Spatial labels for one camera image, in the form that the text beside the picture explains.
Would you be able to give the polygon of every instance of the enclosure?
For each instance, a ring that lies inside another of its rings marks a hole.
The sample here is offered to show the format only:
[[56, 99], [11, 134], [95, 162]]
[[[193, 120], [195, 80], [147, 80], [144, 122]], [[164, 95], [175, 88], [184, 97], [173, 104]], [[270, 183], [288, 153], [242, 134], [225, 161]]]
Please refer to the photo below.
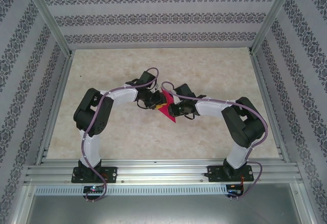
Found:
[[[327, 223], [327, 0], [0, 0], [0, 223]], [[74, 184], [85, 92], [150, 68], [196, 95], [248, 97], [268, 123], [238, 201], [208, 181], [223, 122], [112, 110], [98, 203]]]

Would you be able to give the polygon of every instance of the robotic arm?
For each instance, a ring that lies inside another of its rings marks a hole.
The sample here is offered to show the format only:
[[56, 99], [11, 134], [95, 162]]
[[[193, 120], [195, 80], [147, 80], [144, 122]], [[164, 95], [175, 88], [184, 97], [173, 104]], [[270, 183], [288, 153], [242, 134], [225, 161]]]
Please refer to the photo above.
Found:
[[[101, 173], [102, 169], [101, 158], [99, 155], [99, 134], [106, 127], [111, 109], [113, 107], [126, 102], [138, 102], [139, 100], [142, 100], [145, 105], [145, 107], [141, 108], [146, 109], [158, 109], [167, 104], [166, 96], [157, 90], [155, 87], [156, 83], [154, 84], [153, 88], [150, 88], [151, 84], [149, 86], [138, 87], [142, 84], [150, 82], [151, 80], [154, 80], [154, 78], [155, 76], [145, 71], [139, 79], [134, 79], [127, 82], [123, 86], [124, 88], [120, 88], [116, 91], [107, 93], [97, 91], [94, 88], [87, 91], [74, 114], [74, 121], [76, 122], [77, 128], [80, 130], [80, 135], [82, 138], [84, 138], [84, 133], [95, 114], [95, 111], [91, 109], [91, 106], [98, 106], [102, 96], [105, 94], [107, 95], [103, 99], [103, 102], [99, 108], [98, 116], [96, 117], [93, 126], [85, 137], [85, 156], [80, 158], [78, 163], [79, 166], [74, 169], [72, 182], [99, 182], [97, 175], [87, 164], [85, 157], [87, 158], [91, 167], [98, 173]], [[177, 95], [184, 96], [186, 98], [191, 97], [201, 99], [205, 97], [204, 95], [196, 97], [187, 84], [183, 84], [180, 87], [175, 88], [174, 92]], [[258, 113], [249, 99], [245, 97], [236, 100], [235, 103], [247, 106]], [[254, 145], [257, 139], [262, 137], [263, 133], [265, 132], [264, 125], [255, 114], [236, 105], [184, 98], [180, 98], [179, 101], [169, 104], [168, 112], [172, 117], [185, 116], [188, 119], [194, 119], [195, 116], [214, 116], [223, 118], [235, 143], [230, 154], [224, 160], [223, 170], [220, 171], [220, 176], [218, 176], [218, 179], [221, 179], [221, 182], [235, 182], [239, 181], [240, 176], [243, 175], [245, 171], [250, 171], [250, 166], [246, 167], [246, 160], [249, 151], [251, 150], [251, 146]]]
[[[153, 80], [155, 82], [152, 88], [150, 88], [152, 84], [145, 85]], [[99, 107], [95, 122], [85, 136], [84, 134], [95, 115], [95, 111], [91, 107], [97, 107], [104, 95], [106, 96]], [[166, 97], [156, 88], [156, 77], [148, 71], [144, 71], [139, 79], [127, 82], [123, 87], [115, 88], [111, 92], [98, 91], [94, 88], [90, 88], [86, 92], [74, 113], [74, 121], [80, 131], [81, 138], [84, 140], [84, 155], [78, 161], [78, 167], [74, 168], [72, 182], [93, 183], [98, 181], [98, 176], [90, 169], [90, 166], [98, 173], [101, 173], [103, 170], [101, 169], [101, 158], [99, 155], [100, 133], [107, 125], [111, 109], [127, 102], [137, 101], [138, 103], [139, 100], [144, 102], [145, 107], [141, 108], [145, 109], [156, 109], [167, 103]]]
[[[205, 97], [204, 95], [196, 97], [186, 83], [175, 88], [174, 92], [184, 97], [200, 99]], [[226, 174], [227, 179], [230, 181], [240, 179], [242, 173], [249, 171], [249, 168], [245, 166], [250, 149], [265, 132], [265, 127], [260, 119], [247, 109], [242, 109], [236, 105], [218, 103], [210, 101], [210, 99], [209, 101], [201, 101], [180, 98], [180, 100], [180, 102], [170, 104], [169, 106], [168, 111], [172, 117], [185, 116], [188, 119], [195, 119], [195, 116], [214, 116], [225, 120], [235, 143], [230, 154], [224, 160], [224, 172], [219, 172], [218, 174], [220, 174], [221, 179], [226, 179], [222, 174]], [[248, 98], [242, 97], [232, 102], [249, 107], [258, 113]]]

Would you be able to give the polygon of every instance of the floral pattern wall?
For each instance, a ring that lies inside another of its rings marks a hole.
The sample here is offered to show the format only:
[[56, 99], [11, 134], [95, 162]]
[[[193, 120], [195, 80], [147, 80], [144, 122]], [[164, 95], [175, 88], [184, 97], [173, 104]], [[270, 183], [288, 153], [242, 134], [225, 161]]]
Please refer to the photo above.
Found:
[[65, 56], [32, 0], [0, 0], [0, 223], [35, 163]]
[[72, 49], [250, 47], [274, 0], [45, 0]]
[[286, 0], [257, 52], [319, 223], [327, 223], [327, 0]]

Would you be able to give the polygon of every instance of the purple cable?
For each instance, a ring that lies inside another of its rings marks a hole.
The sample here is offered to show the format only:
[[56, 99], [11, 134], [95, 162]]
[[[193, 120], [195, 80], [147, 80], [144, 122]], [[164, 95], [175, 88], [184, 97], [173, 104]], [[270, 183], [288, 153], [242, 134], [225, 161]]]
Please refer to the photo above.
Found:
[[235, 103], [235, 102], [225, 101], [225, 100], [205, 99], [205, 98], [200, 99], [200, 98], [192, 98], [192, 97], [187, 97], [187, 96], [183, 96], [183, 95], [178, 95], [178, 94], [175, 94], [175, 93], [173, 93], [173, 92], [167, 90], [167, 89], [164, 87], [164, 84], [165, 84], [165, 83], [170, 84], [170, 85], [173, 87], [173, 89], [175, 88], [175, 86], [174, 86], [173, 83], [168, 82], [168, 81], [164, 81], [164, 82], [161, 84], [161, 88], [162, 88], [163, 90], [165, 90], [166, 92], [168, 92], [170, 95], [173, 95], [173, 96], [176, 96], [176, 97], [179, 97], [179, 98], [183, 98], [183, 99], [189, 99], [189, 100], [214, 101], [214, 102], [221, 103], [221, 104], [236, 105], [236, 106], [239, 106], [239, 107], [241, 107], [241, 108], [247, 109], [247, 110], [250, 111], [251, 113], [255, 114], [255, 115], [259, 118], [259, 120], [262, 122], [262, 124], [264, 125], [264, 128], [265, 128], [265, 135], [263, 136], [263, 138], [262, 138], [259, 142], [255, 143], [253, 146], [251, 146], [251, 148], [250, 148], [249, 151], [247, 152], [247, 155], [245, 156], [245, 160], [246, 160], [248, 163], [251, 163], [251, 164], [258, 164], [258, 165], [260, 166], [260, 172], [259, 172], [259, 175], [257, 176], [257, 178], [255, 179], [255, 181], [253, 182], [253, 184], [249, 187], [249, 189], [248, 189], [245, 193], [243, 193], [243, 195], [240, 196], [239, 198], [245, 196], [245, 195], [246, 195], [246, 194], [247, 194], [247, 193], [248, 193], [248, 192], [253, 188], [253, 186], [258, 182], [258, 180], [259, 180], [259, 178], [260, 178], [260, 176], [261, 176], [261, 174], [262, 174], [262, 164], [259, 163], [259, 162], [248, 161], [248, 158], [249, 158], [249, 156], [250, 156], [250, 154], [251, 154], [253, 148], [256, 147], [256, 146], [258, 146], [258, 145], [260, 145], [261, 143], [263, 143], [263, 142], [266, 140], [267, 136], [268, 136], [268, 125], [267, 125], [266, 121], [263, 119], [263, 117], [262, 117], [259, 113], [257, 113], [255, 110], [253, 110], [253, 109], [251, 109], [250, 107], [247, 107], [247, 106], [245, 106], [245, 105], [238, 104], [238, 103]]
[[116, 87], [116, 88], [114, 88], [114, 89], [112, 89], [112, 90], [110, 90], [110, 91], [108, 91], [108, 92], [106, 92], [102, 97], [101, 97], [101, 99], [100, 99], [100, 101], [99, 101], [99, 104], [98, 104], [98, 106], [97, 106], [97, 110], [96, 110], [96, 112], [94, 113], [94, 115], [93, 115], [93, 118], [92, 118], [92, 120], [91, 120], [91, 122], [90, 122], [90, 124], [89, 124], [89, 126], [88, 126], [88, 128], [87, 128], [87, 130], [84, 132], [84, 135], [83, 135], [83, 139], [82, 139], [82, 145], [81, 145], [81, 147], [82, 147], [82, 155], [83, 155], [83, 157], [84, 157], [84, 159], [85, 159], [85, 161], [86, 161], [86, 163], [87, 163], [87, 165], [88, 165], [88, 167], [103, 181], [103, 185], [104, 185], [104, 191], [103, 191], [103, 194], [100, 196], [100, 197], [98, 197], [97, 199], [93, 199], [93, 200], [90, 200], [90, 199], [88, 199], [87, 198], [87, 196], [88, 196], [88, 192], [85, 194], [85, 199], [86, 199], [86, 201], [87, 202], [89, 202], [89, 201], [92, 201], [92, 202], [96, 202], [96, 201], [99, 201], [99, 200], [101, 200], [101, 199], [103, 199], [103, 197], [106, 195], [106, 193], [107, 193], [107, 182], [106, 182], [106, 180], [102, 177], [102, 175], [100, 175], [95, 169], [94, 169], [94, 167], [92, 167], [92, 165], [90, 164], [90, 162], [87, 160], [87, 157], [86, 157], [86, 154], [85, 154], [85, 151], [84, 151], [84, 142], [85, 142], [85, 139], [86, 139], [86, 136], [87, 136], [87, 133], [89, 133], [89, 131], [91, 130], [91, 128], [92, 128], [92, 126], [94, 125], [94, 122], [96, 121], [96, 118], [97, 118], [97, 116], [98, 116], [98, 113], [99, 113], [99, 110], [100, 110], [100, 107], [101, 107], [101, 104], [102, 104], [102, 102], [103, 102], [103, 100], [104, 100], [104, 98], [108, 95], [108, 94], [110, 94], [111, 92], [114, 92], [114, 91], [117, 91], [117, 90], [121, 90], [121, 89], [130, 89], [130, 88], [139, 88], [139, 87], [145, 87], [145, 86], [148, 86], [148, 85], [150, 85], [150, 84], [152, 84], [153, 82], [155, 82], [156, 80], [157, 80], [157, 78], [158, 78], [158, 76], [159, 76], [159, 70], [158, 70], [158, 68], [156, 68], [156, 67], [151, 67], [151, 68], [148, 68], [147, 69], [147, 71], [149, 71], [149, 70], [156, 70], [157, 71], [157, 75], [156, 75], [156, 77], [152, 80], [152, 81], [150, 81], [150, 82], [148, 82], [148, 83], [146, 83], [146, 84], [142, 84], [142, 85], [138, 85], [138, 86], [127, 86], [127, 87]]

